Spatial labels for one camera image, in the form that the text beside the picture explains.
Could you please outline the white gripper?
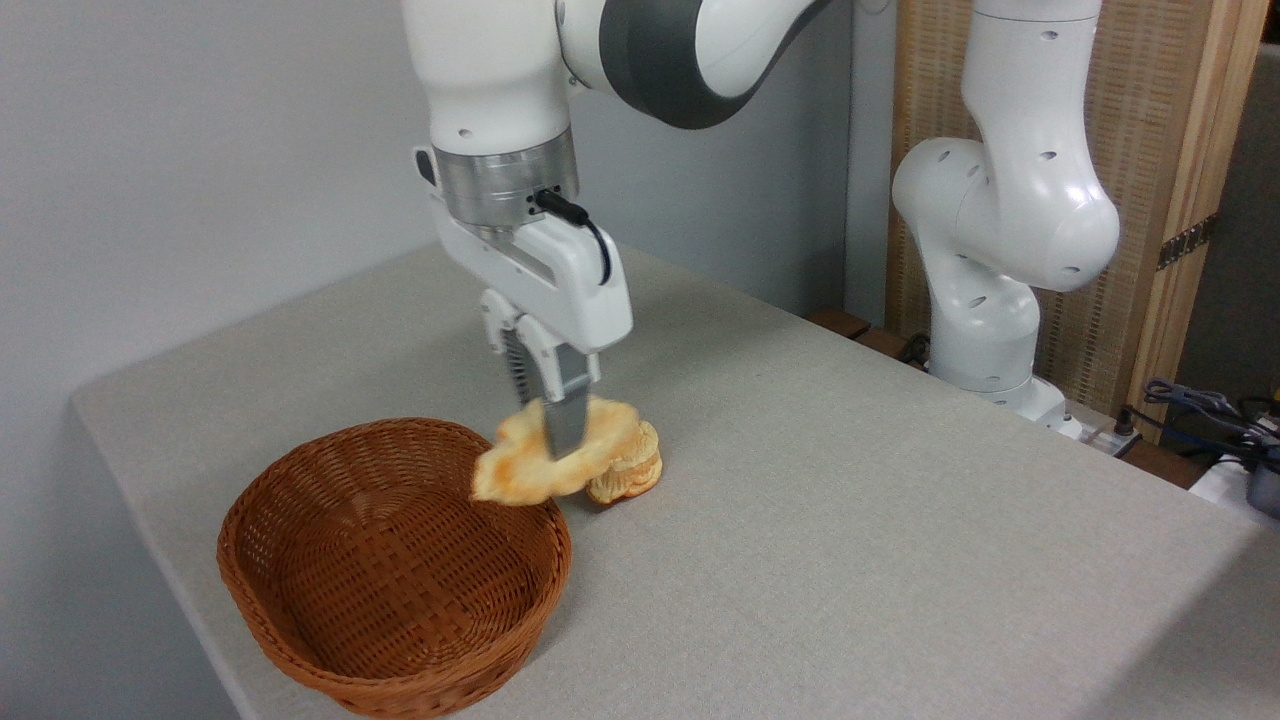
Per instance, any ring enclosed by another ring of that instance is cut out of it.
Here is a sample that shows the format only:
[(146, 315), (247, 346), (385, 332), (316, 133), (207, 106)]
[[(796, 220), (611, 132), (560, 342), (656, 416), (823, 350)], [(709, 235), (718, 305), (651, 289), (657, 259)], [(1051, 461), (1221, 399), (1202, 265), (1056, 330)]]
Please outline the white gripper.
[(447, 255), (488, 288), (486, 340), (520, 407), (541, 401), (547, 451), (576, 452), (588, 424), (593, 355), (634, 327), (618, 249), (573, 204), (573, 145), (470, 156), (416, 147)]

